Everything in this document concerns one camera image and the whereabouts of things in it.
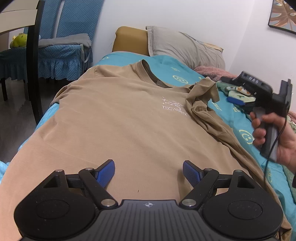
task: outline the gray handle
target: gray handle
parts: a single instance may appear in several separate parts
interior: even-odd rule
[[[276,140],[276,137],[279,134],[279,129],[274,124],[267,124],[262,122],[262,115],[266,114],[266,111],[262,107],[254,107],[253,111],[255,112],[256,118],[261,120],[260,128],[264,128],[266,130],[265,135],[265,142],[261,146],[260,149],[260,155],[268,158],[269,161],[276,162],[276,154],[277,154],[277,148],[278,148],[278,141],[275,143],[274,148],[271,151],[271,147]]]

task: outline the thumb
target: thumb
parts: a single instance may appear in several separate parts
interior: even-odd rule
[[[285,124],[285,118],[278,116],[274,112],[268,115],[263,115],[262,120],[266,123],[275,124],[279,129],[282,129]]]

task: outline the tan t-shirt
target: tan t-shirt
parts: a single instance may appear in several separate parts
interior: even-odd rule
[[[115,175],[107,190],[118,202],[179,201],[191,190],[182,174],[184,160],[222,174],[242,169],[262,183],[256,161],[230,127],[207,108],[210,98],[219,100],[209,78],[171,88],[151,73],[145,61],[92,67],[58,92],[53,103],[59,102],[59,110],[9,165],[0,185],[0,237],[20,238],[13,220],[16,205],[55,169],[78,173],[113,159]],[[282,227],[291,229],[286,219]]]

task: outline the monstera leaf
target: monstera leaf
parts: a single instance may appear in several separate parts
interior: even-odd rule
[[[275,0],[272,7],[272,13],[277,14],[277,16],[270,18],[270,21],[278,21],[273,24],[273,26],[283,27],[289,23],[292,30],[292,24],[296,25],[296,12],[286,3],[286,1]]]

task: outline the finger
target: finger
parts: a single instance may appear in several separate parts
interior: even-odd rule
[[[254,119],[256,118],[256,115],[255,115],[254,112],[251,112],[251,113],[250,113],[250,116],[251,116],[251,119],[252,119],[252,120],[254,120]]]
[[[257,128],[253,131],[253,137],[254,138],[263,138],[266,135],[266,130],[263,128]]]
[[[260,124],[261,124],[261,121],[258,118],[252,120],[252,127],[254,129],[258,128],[260,126]]]
[[[253,141],[253,145],[258,147],[258,146],[261,146],[263,145],[265,142],[265,138],[256,138],[254,141]]]
[[[262,120],[266,123],[273,123],[275,124],[279,129],[282,129],[285,124],[285,118],[278,116],[276,113],[272,112],[268,115],[263,115]]]

